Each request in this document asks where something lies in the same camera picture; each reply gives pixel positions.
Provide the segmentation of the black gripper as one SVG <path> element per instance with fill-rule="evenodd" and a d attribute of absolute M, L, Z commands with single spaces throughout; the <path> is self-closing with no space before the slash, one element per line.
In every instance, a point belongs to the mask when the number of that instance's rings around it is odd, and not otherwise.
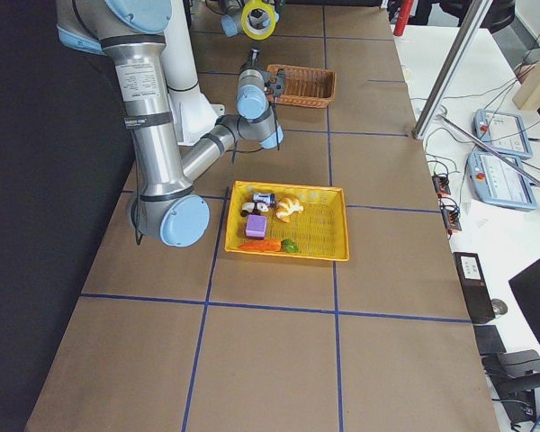
<path fill-rule="evenodd" d="M 285 70 L 281 67 L 274 72 L 265 72 L 265 95 L 269 100 L 282 96 L 285 90 L 285 78 Z"/>

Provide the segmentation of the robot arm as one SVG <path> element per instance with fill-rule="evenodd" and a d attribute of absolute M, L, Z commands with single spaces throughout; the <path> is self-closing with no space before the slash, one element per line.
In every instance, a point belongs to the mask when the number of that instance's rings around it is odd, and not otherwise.
<path fill-rule="evenodd" d="M 243 34 L 241 17 L 247 1 L 243 0 L 218 0 L 221 17 L 220 25 L 227 37 Z"/>
<path fill-rule="evenodd" d="M 58 36 L 67 47 L 109 57 L 136 155 L 130 222 L 137 238 L 187 247 L 205 232 L 210 210 L 194 181 L 241 140 L 277 147 L 284 134 L 253 47 L 238 76 L 235 115 L 217 114 L 200 90 L 185 8 L 179 1 L 59 1 Z"/>

